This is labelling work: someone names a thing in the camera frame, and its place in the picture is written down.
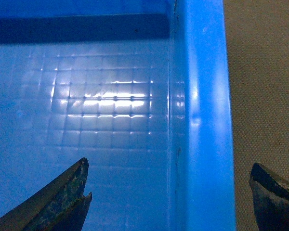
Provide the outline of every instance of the grid pattern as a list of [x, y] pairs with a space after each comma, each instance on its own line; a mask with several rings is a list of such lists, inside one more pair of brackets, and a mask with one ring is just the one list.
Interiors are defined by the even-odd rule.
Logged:
[[0, 46], [0, 216], [87, 157], [83, 230], [166, 229], [168, 44]]

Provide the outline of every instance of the textured plastic surface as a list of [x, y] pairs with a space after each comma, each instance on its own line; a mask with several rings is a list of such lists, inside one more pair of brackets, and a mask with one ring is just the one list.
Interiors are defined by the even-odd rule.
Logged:
[[85, 231], [235, 230], [222, 2], [147, 2], [169, 38], [0, 44], [0, 216], [85, 156]]

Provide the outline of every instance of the beige fabric surface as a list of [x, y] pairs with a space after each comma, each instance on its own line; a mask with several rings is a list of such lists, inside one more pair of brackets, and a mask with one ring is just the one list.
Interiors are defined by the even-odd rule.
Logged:
[[257, 231], [248, 184], [260, 161], [289, 180], [289, 1], [224, 0], [238, 231]]

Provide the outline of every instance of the plastic bin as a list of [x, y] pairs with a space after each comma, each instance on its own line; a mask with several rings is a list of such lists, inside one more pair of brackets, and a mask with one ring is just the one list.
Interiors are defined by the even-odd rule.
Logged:
[[84, 231], [235, 230], [221, 0], [0, 0], [0, 217], [81, 157]]

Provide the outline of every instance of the blue plastic container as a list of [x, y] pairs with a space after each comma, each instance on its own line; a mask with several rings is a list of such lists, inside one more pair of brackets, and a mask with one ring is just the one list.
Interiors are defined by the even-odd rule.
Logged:
[[0, 0], [0, 217], [81, 157], [84, 231], [236, 229], [221, 0]]

